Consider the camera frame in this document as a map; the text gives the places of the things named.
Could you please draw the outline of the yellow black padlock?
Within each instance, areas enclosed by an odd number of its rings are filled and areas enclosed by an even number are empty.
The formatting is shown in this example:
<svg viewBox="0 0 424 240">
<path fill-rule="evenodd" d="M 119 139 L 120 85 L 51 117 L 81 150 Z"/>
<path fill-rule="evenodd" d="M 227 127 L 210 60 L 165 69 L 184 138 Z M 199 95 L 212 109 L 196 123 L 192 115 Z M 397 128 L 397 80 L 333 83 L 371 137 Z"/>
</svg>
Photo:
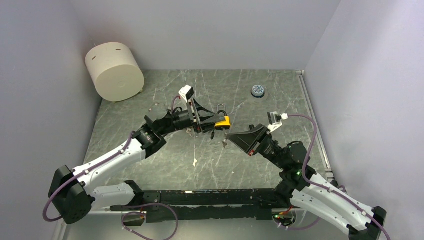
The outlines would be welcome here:
<svg viewBox="0 0 424 240">
<path fill-rule="evenodd" d="M 224 133 L 224 135 L 226 136 L 228 131 L 231 128 L 231 122 L 230 122 L 230 117 L 225 115 L 224 116 L 224 120 L 217 122 L 214 125 L 214 129 L 212 130 L 212 133 L 210 135 L 210 139 L 213 140 L 215 137 L 215 131 L 222 131 Z"/>
</svg>

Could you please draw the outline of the small brass padlock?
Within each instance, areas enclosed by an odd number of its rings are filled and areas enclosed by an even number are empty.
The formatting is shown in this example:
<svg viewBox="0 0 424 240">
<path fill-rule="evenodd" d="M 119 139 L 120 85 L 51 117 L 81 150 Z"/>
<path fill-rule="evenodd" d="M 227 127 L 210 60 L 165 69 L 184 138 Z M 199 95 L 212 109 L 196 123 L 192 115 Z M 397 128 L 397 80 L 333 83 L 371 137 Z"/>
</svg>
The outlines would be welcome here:
<svg viewBox="0 0 424 240">
<path fill-rule="evenodd" d="M 222 103 L 218 104 L 216 113 L 219 115 L 226 116 L 227 115 L 226 106 Z"/>
</svg>

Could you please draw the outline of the silver key pair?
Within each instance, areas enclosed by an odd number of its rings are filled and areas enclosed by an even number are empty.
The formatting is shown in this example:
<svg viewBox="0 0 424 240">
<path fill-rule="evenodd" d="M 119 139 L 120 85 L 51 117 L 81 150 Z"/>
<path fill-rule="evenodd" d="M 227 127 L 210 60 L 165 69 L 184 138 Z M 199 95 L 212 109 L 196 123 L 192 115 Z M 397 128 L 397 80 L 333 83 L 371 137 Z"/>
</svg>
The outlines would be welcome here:
<svg viewBox="0 0 424 240">
<path fill-rule="evenodd" d="M 222 145 L 223 145 L 224 149 L 228 145 L 228 134 L 227 133 L 225 134 L 224 139 L 222 140 Z"/>
</svg>

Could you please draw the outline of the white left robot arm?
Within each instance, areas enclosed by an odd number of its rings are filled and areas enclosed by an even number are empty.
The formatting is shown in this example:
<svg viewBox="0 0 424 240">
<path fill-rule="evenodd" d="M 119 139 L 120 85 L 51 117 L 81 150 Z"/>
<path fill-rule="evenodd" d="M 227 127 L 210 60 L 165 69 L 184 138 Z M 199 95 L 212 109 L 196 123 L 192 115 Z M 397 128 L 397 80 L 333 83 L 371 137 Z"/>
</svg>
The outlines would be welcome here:
<svg viewBox="0 0 424 240">
<path fill-rule="evenodd" d="M 144 193 L 133 180 L 114 186 L 102 186 L 111 177 L 137 162 L 157 153 L 167 142 L 171 133 L 187 129 L 195 133 L 228 130 L 231 126 L 227 115 L 212 112 L 201 106 L 194 98 L 186 101 L 186 110 L 152 110 L 145 123 L 131 131 L 127 139 L 115 149 L 86 164 L 69 168 L 63 165 L 53 176 L 48 201 L 42 217 L 46 222 L 64 220 L 74 224 L 91 210 L 122 205 L 130 210 L 142 206 Z"/>
</svg>

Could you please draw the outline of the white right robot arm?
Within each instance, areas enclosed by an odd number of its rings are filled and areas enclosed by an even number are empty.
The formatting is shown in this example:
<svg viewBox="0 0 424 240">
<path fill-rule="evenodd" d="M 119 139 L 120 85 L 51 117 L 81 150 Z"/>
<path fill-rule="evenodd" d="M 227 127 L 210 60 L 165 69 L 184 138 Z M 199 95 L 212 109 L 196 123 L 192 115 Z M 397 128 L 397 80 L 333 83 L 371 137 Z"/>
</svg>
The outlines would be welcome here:
<svg viewBox="0 0 424 240">
<path fill-rule="evenodd" d="M 281 147 L 262 124 L 245 132 L 230 133 L 225 140 L 249 156 L 261 155 L 282 170 L 281 182 L 274 189 L 278 206 L 291 205 L 310 212 L 350 240 L 378 240 L 381 235 L 390 238 L 384 228 L 387 211 L 355 200 L 318 174 L 307 165 L 310 158 L 301 141 Z"/>
</svg>

